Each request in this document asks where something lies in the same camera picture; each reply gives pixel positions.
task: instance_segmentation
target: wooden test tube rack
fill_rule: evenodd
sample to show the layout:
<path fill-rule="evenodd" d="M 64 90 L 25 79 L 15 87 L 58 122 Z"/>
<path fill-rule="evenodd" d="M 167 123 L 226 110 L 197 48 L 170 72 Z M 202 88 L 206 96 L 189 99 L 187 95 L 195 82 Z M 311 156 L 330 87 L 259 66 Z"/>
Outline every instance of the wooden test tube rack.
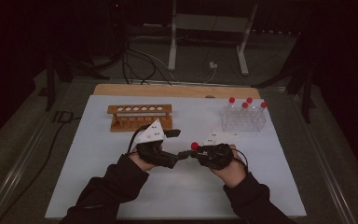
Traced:
<path fill-rule="evenodd" d="M 134 132 L 159 119 L 163 129 L 172 129 L 172 105 L 110 105 L 111 132 Z"/>

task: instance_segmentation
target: white metal frame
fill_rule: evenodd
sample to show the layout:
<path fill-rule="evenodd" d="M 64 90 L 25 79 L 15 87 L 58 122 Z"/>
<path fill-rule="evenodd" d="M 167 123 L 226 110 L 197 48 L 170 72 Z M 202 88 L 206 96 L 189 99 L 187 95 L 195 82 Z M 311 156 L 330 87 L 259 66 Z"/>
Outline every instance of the white metal frame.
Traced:
<path fill-rule="evenodd" d="M 237 54 L 241 73 L 243 76 L 248 76 L 249 70 L 243 52 L 245 50 L 249 34 L 251 33 L 257 6 L 257 4 L 253 6 L 249 18 L 204 16 L 176 13 L 176 0 L 172 0 L 172 39 L 168 69 L 173 71 L 176 67 L 176 29 L 225 31 L 243 33 L 242 42 L 237 46 Z"/>

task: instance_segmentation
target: white triangular block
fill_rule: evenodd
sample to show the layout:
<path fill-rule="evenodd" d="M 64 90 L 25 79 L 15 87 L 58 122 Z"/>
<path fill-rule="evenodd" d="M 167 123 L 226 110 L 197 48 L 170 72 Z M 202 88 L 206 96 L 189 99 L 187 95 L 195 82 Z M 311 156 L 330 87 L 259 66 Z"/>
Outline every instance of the white triangular block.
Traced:
<path fill-rule="evenodd" d="M 139 137 L 135 139 L 137 144 L 147 143 L 147 142 L 156 142 L 160 140 L 164 140 L 165 135 L 162 130 L 161 123 L 159 119 L 156 119 L 146 130 L 144 130 Z"/>
<path fill-rule="evenodd" d="M 207 140 L 205 140 L 202 144 L 204 146 L 216 146 L 238 136 L 239 135 L 237 133 L 211 132 Z"/>

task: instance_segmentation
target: white tabletop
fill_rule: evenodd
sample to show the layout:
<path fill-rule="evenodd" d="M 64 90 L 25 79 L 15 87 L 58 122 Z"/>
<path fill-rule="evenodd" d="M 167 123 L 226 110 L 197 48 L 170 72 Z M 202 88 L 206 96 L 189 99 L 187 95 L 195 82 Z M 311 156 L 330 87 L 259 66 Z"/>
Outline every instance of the white tabletop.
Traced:
<path fill-rule="evenodd" d="M 66 215 L 90 178 L 103 176 L 109 164 L 127 151 L 133 133 L 111 133 L 109 105 L 171 104 L 177 138 L 168 138 L 163 149 L 177 154 L 192 142 L 203 142 L 210 131 L 222 131 L 220 113 L 227 99 L 132 97 L 92 95 L 84 111 L 65 164 L 54 190 L 47 218 Z M 261 132 L 237 132 L 230 140 L 243 152 L 256 179 L 269 186 L 271 201 L 287 216 L 305 216 L 296 183 L 284 157 L 269 112 Z M 223 182 L 194 159 L 179 161 L 173 169 L 157 167 L 139 197 L 120 206 L 117 218 L 230 218 L 236 217 L 223 191 Z"/>

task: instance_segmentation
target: person's right hand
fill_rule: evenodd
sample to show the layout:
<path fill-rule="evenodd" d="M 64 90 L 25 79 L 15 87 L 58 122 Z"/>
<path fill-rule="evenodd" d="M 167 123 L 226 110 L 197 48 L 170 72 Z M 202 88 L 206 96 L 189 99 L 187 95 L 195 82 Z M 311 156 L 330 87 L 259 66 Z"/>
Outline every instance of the person's right hand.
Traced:
<path fill-rule="evenodd" d="M 235 145 L 229 145 L 233 149 L 237 149 Z M 236 150 L 232 150 L 234 157 L 241 160 Z M 223 182 L 230 188 L 235 188 L 246 177 L 246 172 L 243 164 L 239 161 L 232 160 L 229 166 L 222 170 L 211 169 L 212 173 L 220 177 Z"/>

